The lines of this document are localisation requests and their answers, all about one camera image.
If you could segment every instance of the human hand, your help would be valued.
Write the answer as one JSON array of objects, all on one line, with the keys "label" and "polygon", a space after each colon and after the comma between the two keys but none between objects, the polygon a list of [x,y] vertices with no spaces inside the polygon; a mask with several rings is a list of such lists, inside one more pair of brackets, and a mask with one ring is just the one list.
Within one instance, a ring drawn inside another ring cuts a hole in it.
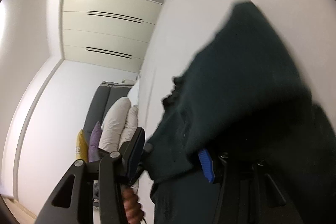
[{"label": "human hand", "polygon": [[144,212],[141,210],[141,204],[138,203],[139,197],[134,194],[133,189],[126,187],[122,190],[124,208],[129,224],[139,224],[143,219]]}]

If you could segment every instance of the silver screw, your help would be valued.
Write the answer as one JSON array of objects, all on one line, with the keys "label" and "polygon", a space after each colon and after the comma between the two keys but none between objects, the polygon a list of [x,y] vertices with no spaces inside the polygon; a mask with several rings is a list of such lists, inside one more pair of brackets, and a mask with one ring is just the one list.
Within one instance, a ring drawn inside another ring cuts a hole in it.
[{"label": "silver screw", "polygon": [[83,165],[83,161],[82,160],[76,160],[75,161],[75,166],[79,167]]},{"label": "silver screw", "polygon": [[224,152],[223,154],[221,154],[220,156],[222,159],[227,159],[229,157],[229,153],[228,152]]},{"label": "silver screw", "polygon": [[264,160],[259,160],[259,161],[257,162],[257,164],[258,164],[259,166],[264,166],[265,161],[264,161]]},{"label": "silver screw", "polygon": [[113,151],[111,154],[110,154],[110,157],[111,158],[118,158],[120,156],[120,152],[118,151]]}]

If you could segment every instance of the white pillow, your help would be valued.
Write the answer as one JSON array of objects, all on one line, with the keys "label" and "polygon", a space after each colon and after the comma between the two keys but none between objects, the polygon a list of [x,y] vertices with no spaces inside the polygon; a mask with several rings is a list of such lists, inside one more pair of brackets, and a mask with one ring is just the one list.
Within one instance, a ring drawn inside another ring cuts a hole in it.
[{"label": "white pillow", "polygon": [[118,151],[120,135],[130,107],[131,102],[127,97],[121,97],[111,106],[101,125],[99,148],[107,152]]},{"label": "white pillow", "polygon": [[130,89],[127,98],[130,99],[132,106],[139,104],[139,80],[137,80],[134,86]]},{"label": "white pillow", "polygon": [[126,118],[125,127],[120,135],[119,148],[124,142],[130,141],[138,127],[138,106],[132,106]]}]

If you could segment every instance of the white mattress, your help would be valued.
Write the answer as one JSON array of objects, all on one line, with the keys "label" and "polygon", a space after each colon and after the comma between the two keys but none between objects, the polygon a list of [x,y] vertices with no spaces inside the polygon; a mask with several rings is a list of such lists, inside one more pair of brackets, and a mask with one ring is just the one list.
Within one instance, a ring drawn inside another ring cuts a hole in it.
[{"label": "white mattress", "polygon": [[[188,67],[195,53],[211,41],[235,0],[166,0],[141,71],[139,126],[150,137],[161,120],[161,100],[173,88],[172,77]],[[261,8],[292,53],[333,125],[336,125],[335,0],[251,0]],[[153,221],[151,181],[140,180],[139,196]]]}]

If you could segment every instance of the cabinet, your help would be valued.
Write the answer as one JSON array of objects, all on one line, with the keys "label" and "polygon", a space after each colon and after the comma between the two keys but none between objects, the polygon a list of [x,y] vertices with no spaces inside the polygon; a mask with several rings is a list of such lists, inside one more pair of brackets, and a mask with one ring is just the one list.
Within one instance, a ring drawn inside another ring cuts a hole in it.
[{"label": "cabinet", "polygon": [[139,72],[161,7],[151,0],[64,0],[65,58]]}]

